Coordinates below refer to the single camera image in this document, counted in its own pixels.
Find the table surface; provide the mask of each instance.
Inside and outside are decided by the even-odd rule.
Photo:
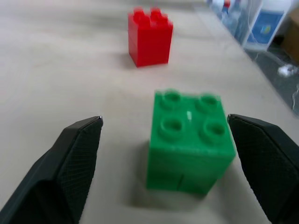
[[[62,129],[102,115],[82,224],[268,224],[238,158],[205,198],[144,187],[154,90],[213,92],[226,114],[263,119],[299,143],[299,121],[204,7],[158,2],[174,22],[169,64],[137,69],[127,13],[147,1],[0,3],[0,209]]]

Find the toy block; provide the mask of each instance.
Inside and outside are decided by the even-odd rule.
[[[172,31],[172,22],[159,8],[152,8],[150,14],[135,8],[128,14],[128,49],[135,65],[168,63]]]
[[[207,194],[234,157],[219,97],[155,93],[147,188]]]

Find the textured rubber pad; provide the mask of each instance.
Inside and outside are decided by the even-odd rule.
[[[299,202],[298,146],[278,126],[258,119],[230,114],[228,123],[244,174],[268,219],[293,220]]]
[[[77,224],[93,179],[101,117],[65,128],[0,212],[1,224]]]

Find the red lego block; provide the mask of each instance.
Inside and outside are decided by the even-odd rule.
[[[167,64],[173,24],[159,8],[145,14],[135,8],[128,15],[128,48],[137,67]]]

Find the plastic bottle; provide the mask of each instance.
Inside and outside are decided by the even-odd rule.
[[[229,7],[230,7],[230,2],[225,2],[222,9],[221,22],[229,30],[230,34],[234,36],[238,26],[238,18],[236,18],[233,15],[233,13],[231,13],[231,10],[230,13],[228,12]]]
[[[212,0],[210,3],[210,9],[217,15],[217,17],[222,19],[222,9],[224,0]]]

